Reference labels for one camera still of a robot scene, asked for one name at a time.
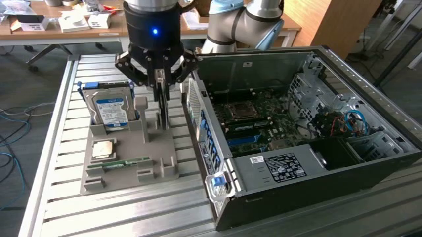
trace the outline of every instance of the open computer tower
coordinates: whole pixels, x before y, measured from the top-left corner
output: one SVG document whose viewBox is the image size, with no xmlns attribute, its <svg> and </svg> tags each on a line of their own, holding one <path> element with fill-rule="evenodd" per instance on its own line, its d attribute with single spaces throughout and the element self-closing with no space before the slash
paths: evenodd
<svg viewBox="0 0 422 237">
<path fill-rule="evenodd" d="M 217 230 L 372 188 L 422 128 L 325 47 L 199 55 L 186 106 Z"/>
</svg>

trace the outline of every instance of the black cylindrical robot wrist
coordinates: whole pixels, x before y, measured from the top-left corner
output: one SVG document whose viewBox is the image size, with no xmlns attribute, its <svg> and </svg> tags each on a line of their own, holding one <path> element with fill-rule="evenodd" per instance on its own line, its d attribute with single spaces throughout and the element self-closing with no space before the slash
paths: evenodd
<svg viewBox="0 0 422 237">
<path fill-rule="evenodd" d="M 147 50 L 165 50 L 181 44 L 179 4 L 167 11 L 134 11 L 123 3 L 127 30 L 134 45 Z"/>
</svg>

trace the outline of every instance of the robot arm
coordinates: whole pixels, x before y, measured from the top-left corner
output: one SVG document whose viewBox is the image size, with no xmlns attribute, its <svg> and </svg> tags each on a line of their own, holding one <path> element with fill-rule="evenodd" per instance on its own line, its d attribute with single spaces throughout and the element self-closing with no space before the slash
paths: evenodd
<svg viewBox="0 0 422 237">
<path fill-rule="evenodd" d="M 193 7 L 193 4 L 181 7 L 178 0 L 126 0 L 123 3 L 131 43 L 129 51 L 117 57 L 115 65 L 139 86 L 153 89 L 163 129 L 169 129 L 169 88 L 185 81 L 197 64 L 194 54 L 181 42 L 181 14 Z M 171 72 L 181 56 L 185 61 Z M 147 69 L 147 74 L 133 65 L 133 59 Z"/>
<path fill-rule="evenodd" d="M 115 65 L 139 85 L 149 86 L 159 103 L 161 125 L 169 129 L 169 88 L 182 83 L 197 66 L 193 52 L 181 42 L 181 14 L 194 7 L 181 7 L 179 0 L 125 0 L 123 8 L 130 35 L 129 51 L 117 57 Z M 273 45 L 284 21 L 284 0 L 214 0 L 210 7 L 209 36 L 203 53 L 234 52 L 235 42 L 266 50 Z M 171 67 L 183 56 L 175 72 Z M 145 74 L 131 63 L 135 60 Z"/>
<path fill-rule="evenodd" d="M 237 51 L 237 41 L 267 50 L 284 26 L 284 0 L 213 0 L 209 35 L 202 53 Z"/>
</svg>

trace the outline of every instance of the wooden cabinet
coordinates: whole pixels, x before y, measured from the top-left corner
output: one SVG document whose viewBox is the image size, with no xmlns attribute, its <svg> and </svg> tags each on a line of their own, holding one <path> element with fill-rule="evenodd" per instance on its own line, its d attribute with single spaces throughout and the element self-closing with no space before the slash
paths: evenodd
<svg viewBox="0 0 422 237">
<path fill-rule="evenodd" d="M 285 0 L 302 26 L 294 46 L 328 45 L 346 58 L 382 0 Z"/>
</svg>

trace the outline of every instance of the circuit board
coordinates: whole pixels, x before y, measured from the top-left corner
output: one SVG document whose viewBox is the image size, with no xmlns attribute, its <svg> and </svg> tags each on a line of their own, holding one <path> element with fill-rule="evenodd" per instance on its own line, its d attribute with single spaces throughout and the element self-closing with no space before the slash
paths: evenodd
<svg viewBox="0 0 422 237">
<path fill-rule="evenodd" d="M 222 129 L 226 132 L 226 139 L 234 157 L 293 147 L 308 139 L 300 133 L 296 122 L 288 115 L 286 106 L 286 97 L 273 90 L 254 92 L 254 96 L 246 101 L 214 104 L 214 110 L 222 123 Z M 246 128 L 249 126 L 243 124 L 250 124 L 253 119 L 254 121 L 262 119 L 269 123 L 263 128 L 250 128 L 249 131 L 239 132 L 229 131 L 227 126 L 225 126 L 227 123 L 237 121 L 238 127 Z M 254 135 L 257 140 L 242 144 L 231 142 L 246 136 L 242 134 Z"/>
</svg>

